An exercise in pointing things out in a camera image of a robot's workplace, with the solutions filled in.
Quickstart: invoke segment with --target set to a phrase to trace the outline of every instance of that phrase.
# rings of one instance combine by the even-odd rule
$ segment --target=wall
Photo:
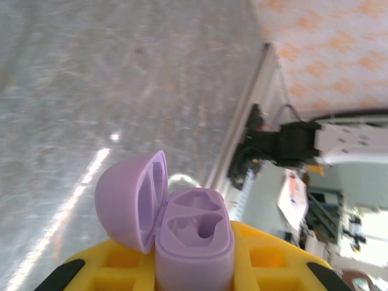
[[[340,164],[310,178],[312,186],[342,189],[350,203],[388,209],[388,165]]]
[[[388,1],[252,2],[299,111],[388,105]]]

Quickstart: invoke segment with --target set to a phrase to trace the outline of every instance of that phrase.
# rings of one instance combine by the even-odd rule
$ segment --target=robotic arm
[[[348,127],[313,122],[283,124],[278,131],[258,129],[264,125],[255,104],[236,147],[228,178],[241,190],[248,169],[258,173],[260,161],[300,169],[304,165],[343,162],[388,162],[388,129],[382,127]]]

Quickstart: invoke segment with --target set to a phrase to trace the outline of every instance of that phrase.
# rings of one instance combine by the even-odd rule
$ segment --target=white object
[[[309,230],[304,250],[306,252],[312,253],[313,255],[319,258],[325,259],[325,249],[326,243],[318,241],[315,232],[313,230]]]
[[[388,129],[323,124],[315,135],[315,148],[321,151],[320,164],[344,162],[388,162]]]
[[[309,207],[306,185],[293,170],[286,170],[286,180],[278,198],[278,207],[291,227],[298,230]]]

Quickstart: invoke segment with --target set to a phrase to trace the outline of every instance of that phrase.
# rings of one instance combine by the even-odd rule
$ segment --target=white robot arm
[[[388,129],[323,124],[315,133],[319,164],[344,162],[388,163]]]

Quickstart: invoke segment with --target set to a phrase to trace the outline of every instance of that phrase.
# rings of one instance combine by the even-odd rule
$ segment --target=gray wall
[[[310,178],[312,186],[341,189],[348,202],[388,209],[388,165],[341,164]]]

